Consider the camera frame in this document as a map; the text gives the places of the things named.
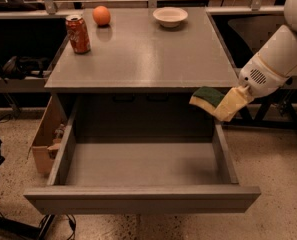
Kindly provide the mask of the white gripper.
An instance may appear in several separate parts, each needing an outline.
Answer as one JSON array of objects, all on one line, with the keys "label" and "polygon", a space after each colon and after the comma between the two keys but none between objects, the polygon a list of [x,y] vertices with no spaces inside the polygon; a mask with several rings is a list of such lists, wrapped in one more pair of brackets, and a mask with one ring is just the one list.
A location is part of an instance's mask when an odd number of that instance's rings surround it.
[{"label": "white gripper", "polygon": [[275,72],[256,53],[241,69],[239,84],[231,88],[216,107],[214,116],[219,121],[230,122],[236,113],[251,103],[254,98],[265,97],[282,87],[288,80]]}]

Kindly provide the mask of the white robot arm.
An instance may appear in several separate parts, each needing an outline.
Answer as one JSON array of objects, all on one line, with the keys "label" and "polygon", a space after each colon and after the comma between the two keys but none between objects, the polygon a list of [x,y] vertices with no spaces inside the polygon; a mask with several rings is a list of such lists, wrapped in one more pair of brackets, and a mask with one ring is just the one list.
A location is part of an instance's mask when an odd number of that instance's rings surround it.
[{"label": "white robot arm", "polygon": [[282,87],[297,72],[297,0],[286,0],[286,23],[247,62],[233,87],[214,110],[220,121],[229,122],[255,98],[265,97]]}]

